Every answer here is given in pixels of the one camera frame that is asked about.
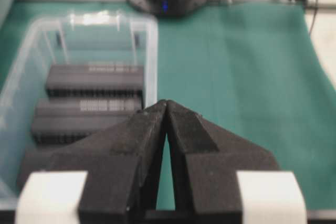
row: blue led light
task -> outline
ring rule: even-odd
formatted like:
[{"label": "blue led light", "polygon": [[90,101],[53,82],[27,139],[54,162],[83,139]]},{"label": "blue led light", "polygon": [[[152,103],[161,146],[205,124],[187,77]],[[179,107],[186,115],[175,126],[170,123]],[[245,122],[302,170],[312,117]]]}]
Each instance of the blue led light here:
[{"label": "blue led light", "polygon": [[166,12],[168,10],[168,1],[164,0],[162,3],[162,9],[164,12]]}]

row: green tablecloth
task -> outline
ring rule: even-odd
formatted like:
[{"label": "green tablecloth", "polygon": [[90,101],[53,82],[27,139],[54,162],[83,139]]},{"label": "green tablecloth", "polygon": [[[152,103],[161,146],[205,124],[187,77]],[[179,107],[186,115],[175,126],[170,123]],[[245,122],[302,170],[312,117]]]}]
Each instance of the green tablecloth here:
[{"label": "green tablecloth", "polygon": [[[126,4],[16,3],[0,32],[0,83],[29,23],[69,10]],[[308,209],[336,208],[336,94],[322,71],[299,6],[205,7],[159,21],[158,98],[173,99],[271,150],[294,171]],[[158,206],[174,207],[164,153]]]}]

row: clear plastic bin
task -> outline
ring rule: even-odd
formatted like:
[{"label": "clear plastic bin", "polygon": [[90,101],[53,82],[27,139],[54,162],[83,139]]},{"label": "clear plastic bin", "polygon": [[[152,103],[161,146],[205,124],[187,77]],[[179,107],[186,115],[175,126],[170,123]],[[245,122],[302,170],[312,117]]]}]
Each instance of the clear plastic bin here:
[{"label": "clear plastic bin", "polygon": [[144,65],[143,103],[156,103],[158,29],[151,16],[107,11],[41,18],[29,28],[0,96],[0,209],[15,207],[16,176],[34,108],[53,63]]}]

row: black cable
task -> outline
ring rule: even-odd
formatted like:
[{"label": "black cable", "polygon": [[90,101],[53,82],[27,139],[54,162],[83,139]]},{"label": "black cable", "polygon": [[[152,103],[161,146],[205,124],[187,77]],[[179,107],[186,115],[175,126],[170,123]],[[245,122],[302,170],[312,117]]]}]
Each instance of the black cable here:
[{"label": "black cable", "polygon": [[311,32],[313,31],[313,27],[314,27],[315,20],[316,20],[316,15],[317,15],[317,11],[318,11],[318,4],[319,4],[319,0],[315,0],[314,15],[313,15],[313,20],[311,22],[311,26],[310,26],[310,29],[309,29],[309,35],[311,35]]}]

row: green mat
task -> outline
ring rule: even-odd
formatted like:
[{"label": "green mat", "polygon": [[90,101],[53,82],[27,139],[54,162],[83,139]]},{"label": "green mat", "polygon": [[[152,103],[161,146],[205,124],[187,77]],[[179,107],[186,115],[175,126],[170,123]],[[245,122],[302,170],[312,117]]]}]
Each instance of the green mat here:
[{"label": "green mat", "polygon": [[[0,33],[0,83],[24,32],[40,15],[125,4],[16,3]],[[294,171],[308,209],[336,208],[336,94],[299,6],[206,7],[159,21],[159,99],[173,99],[271,150]],[[172,209],[166,145],[158,207]]]}]

